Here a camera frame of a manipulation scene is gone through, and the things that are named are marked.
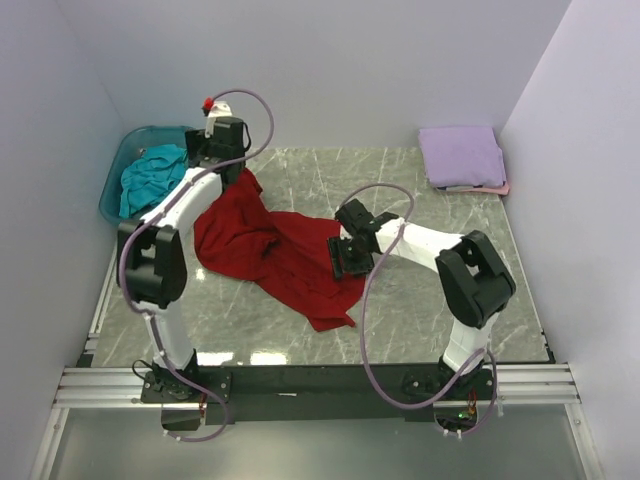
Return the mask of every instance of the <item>wire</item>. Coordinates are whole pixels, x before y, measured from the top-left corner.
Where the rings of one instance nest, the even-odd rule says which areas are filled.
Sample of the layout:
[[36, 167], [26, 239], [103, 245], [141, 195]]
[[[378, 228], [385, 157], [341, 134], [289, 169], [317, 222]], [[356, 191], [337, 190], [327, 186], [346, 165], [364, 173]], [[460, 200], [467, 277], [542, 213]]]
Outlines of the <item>wire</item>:
[[[404, 223], [402, 223], [402, 225], [400, 225], [400, 228], [398, 229], [398, 234], [396, 235], [396, 238], [393, 239], [393, 241], [391, 242], [389, 247], [382, 253], [382, 256], [380, 257], [380, 259], [374, 265], [373, 270], [371, 270], [371, 273], [369, 274], [369, 276], [367, 277], [367, 280], [365, 282], [364, 293], [362, 295], [362, 310], [360, 311], [360, 325], [359, 325], [359, 331], [360, 331], [360, 354], [362, 356], [362, 365], [364, 367], [365, 372], [367, 373], [367, 377], [369, 377], [369, 382], [371, 383], [371, 386], [378, 393], [378, 395], [380, 395], [380, 397], [382, 397], [382, 399], [384, 401], [386, 401], [390, 405], [393, 405], [394, 407], [400, 408], [402, 410], [419, 410], [419, 409], [422, 409], [422, 408], [429, 407], [429, 406], [433, 405], [435, 402], [440, 400], [444, 395], [446, 395], [446, 393], [449, 391], [449, 389], [451, 389], [453, 384], [462, 376], [463, 372], [471, 364], [471, 362], [473, 362], [476, 358], [478, 358], [479, 356], [481, 356], [481, 355], [483, 355], [485, 353], [485, 349], [479, 348], [478, 350], [476, 350], [460, 366], [458, 371], [451, 377], [451, 379], [447, 382], [447, 384], [444, 387], [442, 387], [442, 389], [438, 393], [436, 393], [433, 397], [431, 397], [431, 398], [429, 398], [427, 400], [424, 400], [422, 402], [418, 402], [418, 403], [403, 403], [403, 402], [399, 402], [398, 400], [395, 400], [395, 399], [391, 398], [382, 389], [382, 387], [380, 386], [380, 384], [376, 380], [375, 375], [373, 374], [373, 370], [371, 369], [371, 365], [369, 363], [369, 356], [367, 354], [367, 342], [366, 342], [366, 338], [365, 338], [365, 331], [366, 331], [365, 319], [366, 319], [366, 312], [367, 312], [367, 302], [369, 300], [369, 293], [371, 291], [371, 285], [373, 283], [374, 278], [376, 277], [376, 275], [378, 274], [378, 271], [380, 270], [380, 268], [382, 267], [384, 262], [387, 260], [387, 258], [389, 257], [389, 255], [391, 254], [393, 249], [396, 247], [398, 242], [400, 242], [400, 240], [402, 239], [402, 236], [403, 236], [404, 230], [405, 230], [405, 226], [406, 226], [406, 222], [409, 221], [409, 217], [411, 216], [411, 213], [413, 212], [413, 209], [415, 207], [415, 200], [413, 198], [413, 195], [411, 195], [411, 193], [409, 192], [409, 190], [407, 190], [404, 187], [401, 187], [400, 185], [395, 185], [395, 184], [392, 184], [392, 183], [385, 183], [385, 182], [377, 182], [377, 183], [370, 183], [368, 185], [365, 185], [363, 187], [360, 187], [360, 188], [354, 190], [353, 192], [351, 192], [347, 196], [347, 198], [345, 198], [342, 201], [340, 206], [342, 207], [345, 203], [347, 203], [355, 195], [357, 195], [358, 193], [362, 192], [363, 190], [367, 190], [367, 189], [373, 188], [373, 187], [388, 187], [388, 188], [393, 188], [395, 190], [403, 192], [407, 196], [407, 198], [409, 199], [409, 207], [407, 208], [407, 211], [403, 216]], [[480, 422], [478, 422], [478, 424], [475, 427], [473, 427], [473, 428], [471, 428], [471, 429], [469, 429], [469, 430], [467, 430], [465, 432], [467, 434], [468, 433], [472, 433], [473, 431], [476, 431], [477, 428], [484, 423], [484, 421], [486, 420], [488, 415], [491, 413], [491, 410], [493, 410], [493, 405], [494, 405], [495, 399], [497, 397], [497, 384], [498, 384], [498, 381], [497, 381], [497, 368], [496, 368], [495, 357], [493, 356], [493, 354], [488, 349], [486, 349], [486, 352], [489, 355], [489, 357], [491, 358], [491, 361], [492, 361], [492, 364], [493, 364], [493, 396], [492, 396], [491, 404], [489, 405], [489, 409], [487, 410], [487, 413], [483, 416], [482, 420]]]
[[149, 363], [145, 362], [142, 359], [138, 359], [138, 360], [134, 360], [133, 363], [131, 364], [131, 371], [133, 372], [133, 374], [138, 377], [139, 379], [141, 379], [142, 381], [144, 381], [144, 375], [140, 375], [137, 371], [136, 371], [136, 363], [140, 362], [141, 364], [143, 364], [145, 367], [147, 367], [148, 369], [151, 369], [151, 365], [149, 365]]
[[249, 125], [244, 124], [244, 131], [247, 135], [247, 145], [244, 147], [244, 151], [246, 152], [251, 148], [251, 134], [249, 133]]
[[262, 151], [267, 148], [267, 146], [269, 145], [269, 143], [271, 143], [271, 139], [273, 138], [273, 132], [274, 132], [274, 128], [275, 128], [275, 122], [273, 119], [273, 113], [271, 112], [271, 108], [269, 108], [269, 105], [267, 104], [267, 102], [264, 101], [264, 99], [258, 95], [257, 93], [251, 91], [251, 90], [247, 90], [244, 88], [234, 88], [231, 90], [225, 90], [223, 92], [218, 93], [217, 95], [215, 95], [213, 97], [213, 100], [217, 100], [225, 95], [228, 95], [230, 93], [244, 93], [246, 95], [250, 95], [253, 98], [255, 98], [256, 100], [258, 100], [262, 106], [264, 107], [265, 111], [267, 112], [267, 115], [269, 116], [269, 133], [267, 134], [267, 138], [264, 141], [264, 143], [254, 152], [245, 155], [244, 157], [240, 157], [240, 158], [234, 158], [233, 160], [227, 160], [224, 162], [220, 162], [216, 165], [213, 165], [205, 170], [203, 170], [202, 172], [198, 173], [197, 175], [195, 175], [191, 181], [184, 185], [172, 198], [169, 202], [167, 202], [167, 205], [165, 206], [164, 210], [162, 210], [161, 212], [159, 212], [158, 214], [156, 214], [151, 220], [149, 220], [148, 222], [146, 222], [145, 224], [143, 224], [140, 228], [138, 228], [135, 232], [133, 232], [131, 234], [131, 236], [127, 239], [127, 241], [125, 242], [123, 248], [122, 248], [122, 254], [120, 255], [120, 259], [118, 262], [118, 280], [120, 283], [120, 288], [122, 289], [122, 295], [125, 299], [125, 302], [127, 303], [127, 305], [129, 306], [129, 308], [134, 312], [134, 313], [138, 313], [140, 315], [145, 316], [145, 318], [149, 321], [149, 326], [151, 328], [151, 332], [152, 332], [152, 340], [155, 343], [156, 346], [156, 350], [159, 352], [159, 355], [162, 357], [167, 369], [171, 372], [171, 374], [177, 378], [179, 381], [181, 381], [182, 383], [184, 383], [185, 385], [190, 386], [191, 388], [194, 388], [196, 390], [198, 390], [201, 393], [204, 393], [205, 395], [207, 395], [209, 398], [213, 399], [215, 402], [219, 403], [222, 406], [222, 409], [224, 410], [224, 418], [222, 420], [222, 425], [220, 425], [220, 428], [218, 428], [215, 432], [213, 432], [210, 435], [206, 435], [204, 437], [182, 437], [180, 435], [177, 435], [173, 432], [167, 432], [167, 434], [172, 437], [175, 438], [178, 441], [182, 441], [182, 442], [205, 442], [207, 440], [211, 440], [217, 436], [219, 436], [224, 429], [227, 427], [227, 425], [230, 423], [231, 421], [231, 414], [229, 412], [229, 407], [227, 406], [227, 404], [224, 402], [224, 400], [222, 398], [220, 398], [219, 395], [215, 394], [214, 392], [212, 392], [211, 390], [198, 385], [197, 383], [192, 382], [191, 380], [185, 378], [184, 376], [182, 376], [177, 368], [175, 367], [175, 365], [171, 362], [171, 359], [167, 357], [166, 354], [166, 350], [164, 348], [164, 344], [162, 343], [162, 339], [160, 338], [160, 333], [158, 331], [158, 326], [156, 324], [156, 318], [155, 318], [155, 314], [152, 310], [148, 309], [148, 308], [140, 308], [138, 307], [134, 302], [133, 299], [131, 298], [131, 294], [129, 292], [129, 289], [127, 287], [127, 281], [126, 281], [126, 274], [125, 274], [125, 270], [126, 270], [126, 259], [129, 258], [129, 253], [131, 252], [131, 248], [133, 247], [133, 244], [135, 243], [135, 241], [137, 240], [137, 238], [142, 235], [143, 232], [145, 232], [148, 228], [150, 228], [151, 226], [155, 225], [156, 223], [158, 223], [158, 221], [160, 221], [160, 219], [162, 219], [168, 212], [169, 210], [171, 210], [171, 208], [173, 208], [176, 203], [178, 203], [182, 197], [184, 197], [184, 195], [194, 186], [194, 184], [196, 182], [198, 182], [201, 178], [203, 178], [206, 175], [209, 175], [212, 172], [215, 172], [216, 170], [222, 168], [222, 167], [226, 167], [229, 165], [234, 165], [236, 163], [241, 163], [241, 162], [245, 162], [253, 157], [258, 156], [260, 153], [262, 153]]
[[467, 402], [467, 407], [468, 407], [467, 411], [471, 415], [475, 415], [475, 413], [476, 413], [476, 405], [477, 404], [478, 404], [478, 396], [476, 394], [476, 389], [473, 388], [469, 392], [469, 400]]

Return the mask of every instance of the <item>black metal bar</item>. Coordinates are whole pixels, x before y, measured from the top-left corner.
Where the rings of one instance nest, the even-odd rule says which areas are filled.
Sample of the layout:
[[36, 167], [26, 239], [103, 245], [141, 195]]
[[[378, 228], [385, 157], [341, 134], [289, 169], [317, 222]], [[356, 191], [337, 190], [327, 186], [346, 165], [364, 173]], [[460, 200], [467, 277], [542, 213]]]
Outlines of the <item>black metal bar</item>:
[[[372, 369], [382, 388], [405, 403], [432, 397], [451, 376], [450, 370], [435, 363], [373, 365]], [[229, 379], [222, 390], [228, 393], [234, 422], [396, 417], [433, 421], [431, 408], [406, 411], [385, 402], [374, 391], [362, 365], [201, 366], [199, 370], [202, 384], [216, 392], [221, 392], [220, 379]], [[443, 400], [466, 401], [473, 389], [478, 400], [489, 400], [490, 380], [491, 371], [478, 368], [456, 382]], [[169, 402], [166, 396], [160, 402], [148, 394], [141, 400]], [[219, 405], [208, 404], [206, 423], [220, 424], [222, 414]]]

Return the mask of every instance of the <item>plastic basket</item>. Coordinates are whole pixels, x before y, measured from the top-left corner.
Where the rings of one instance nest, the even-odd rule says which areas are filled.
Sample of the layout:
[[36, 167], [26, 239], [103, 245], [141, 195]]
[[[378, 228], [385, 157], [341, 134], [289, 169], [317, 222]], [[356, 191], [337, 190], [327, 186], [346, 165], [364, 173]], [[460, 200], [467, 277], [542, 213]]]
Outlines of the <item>plastic basket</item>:
[[100, 213], [112, 225], [117, 226], [123, 218], [120, 218], [120, 196], [122, 185], [120, 177], [125, 168], [138, 160], [142, 150], [149, 147], [157, 147], [172, 143], [186, 148], [184, 132], [191, 127], [142, 127], [129, 133], [118, 148], [107, 181], [100, 197]]

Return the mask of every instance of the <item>folded purple towel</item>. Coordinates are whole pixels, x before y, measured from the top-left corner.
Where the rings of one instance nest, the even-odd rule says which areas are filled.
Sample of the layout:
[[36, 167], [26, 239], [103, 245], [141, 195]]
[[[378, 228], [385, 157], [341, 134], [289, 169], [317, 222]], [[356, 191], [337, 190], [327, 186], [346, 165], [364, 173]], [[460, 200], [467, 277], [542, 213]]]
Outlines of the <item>folded purple towel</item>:
[[419, 140], [434, 187], [497, 188], [507, 180], [491, 127], [424, 128]]

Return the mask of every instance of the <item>marble floor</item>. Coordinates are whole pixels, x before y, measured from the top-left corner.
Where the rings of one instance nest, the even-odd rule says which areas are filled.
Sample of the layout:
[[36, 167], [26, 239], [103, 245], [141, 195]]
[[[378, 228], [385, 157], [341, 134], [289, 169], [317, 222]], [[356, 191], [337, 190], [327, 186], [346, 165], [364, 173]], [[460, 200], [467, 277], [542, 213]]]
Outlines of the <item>marble floor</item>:
[[[445, 232], [484, 231], [509, 266], [518, 291], [498, 319], [492, 349], [498, 360], [547, 361], [545, 339], [511, 236], [501, 200], [493, 194], [443, 194], [428, 186], [422, 155], [415, 148], [283, 148], [251, 161], [264, 188], [267, 208], [332, 217], [345, 196], [371, 182], [408, 188], [416, 198], [411, 221]], [[404, 213], [399, 192], [374, 188], [359, 195], [374, 214]], [[342, 327], [316, 333], [306, 318], [264, 293], [202, 268], [187, 238], [190, 277], [183, 295], [183, 319], [204, 365], [359, 363], [358, 331]], [[391, 257], [370, 296], [366, 336], [371, 361], [430, 362], [442, 354], [453, 317], [436, 274]], [[350, 313], [358, 322], [361, 305]], [[112, 283], [101, 316], [94, 367], [124, 367], [151, 358], [141, 318], [130, 312]]]

